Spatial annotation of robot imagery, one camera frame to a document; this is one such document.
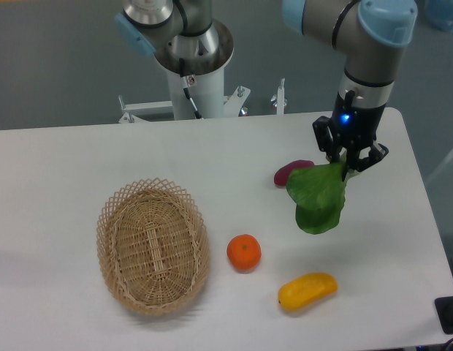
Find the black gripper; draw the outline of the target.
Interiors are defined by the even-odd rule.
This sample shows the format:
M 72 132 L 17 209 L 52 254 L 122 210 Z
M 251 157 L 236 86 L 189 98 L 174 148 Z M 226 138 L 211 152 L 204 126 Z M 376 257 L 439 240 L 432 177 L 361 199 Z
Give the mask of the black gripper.
M 345 99 L 337 94 L 332 117 L 320 116 L 312 123 L 318 149 L 326 154 L 328 162 L 339 162 L 343 147 L 348 148 L 346 180 L 379 163 L 389 153 L 386 146 L 374 142 L 385 107 L 347 107 Z M 361 151 L 356 148 L 368 147 L 368 155 L 360 158 Z

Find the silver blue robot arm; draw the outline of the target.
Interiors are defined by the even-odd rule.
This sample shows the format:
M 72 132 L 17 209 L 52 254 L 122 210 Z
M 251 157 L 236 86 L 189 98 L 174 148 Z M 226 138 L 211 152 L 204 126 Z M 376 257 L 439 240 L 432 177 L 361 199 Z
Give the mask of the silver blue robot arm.
M 388 152 L 376 131 L 413 36 L 416 3 L 284 1 L 281 11 L 290 28 L 346 54 L 332 115 L 313 130 L 327 160 L 344 164 L 343 178 L 367 170 Z M 227 114 L 224 67 L 234 44 L 210 1 L 124 1 L 115 23 L 134 51 L 167 73 L 177 120 Z

